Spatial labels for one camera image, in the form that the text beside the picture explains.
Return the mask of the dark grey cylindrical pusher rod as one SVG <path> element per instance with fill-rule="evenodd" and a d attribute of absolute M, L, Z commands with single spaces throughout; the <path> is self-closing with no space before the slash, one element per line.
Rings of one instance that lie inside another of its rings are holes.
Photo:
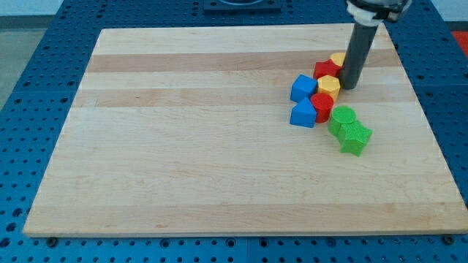
<path fill-rule="evenodd" d="M 343 89 L 352 90 L 357 86 L 377 29 L 377 26 L 354 24 L 339 75 Z"/>

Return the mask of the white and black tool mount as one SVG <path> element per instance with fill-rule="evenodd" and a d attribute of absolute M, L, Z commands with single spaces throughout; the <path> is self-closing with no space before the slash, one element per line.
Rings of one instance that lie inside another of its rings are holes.
<path fill-rule="evenodd" d="M 396 23 L 407 14 L 412 0 L 346 0 L 347 12 L 362 26 Z"/>

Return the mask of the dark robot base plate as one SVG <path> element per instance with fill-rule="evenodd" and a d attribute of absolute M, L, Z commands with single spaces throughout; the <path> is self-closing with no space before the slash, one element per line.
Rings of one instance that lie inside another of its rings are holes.
<path fill-rule="evenodd" d="M 282 0 L 203 0 L 204 13 L 221 12 L 279 12 Z"/>

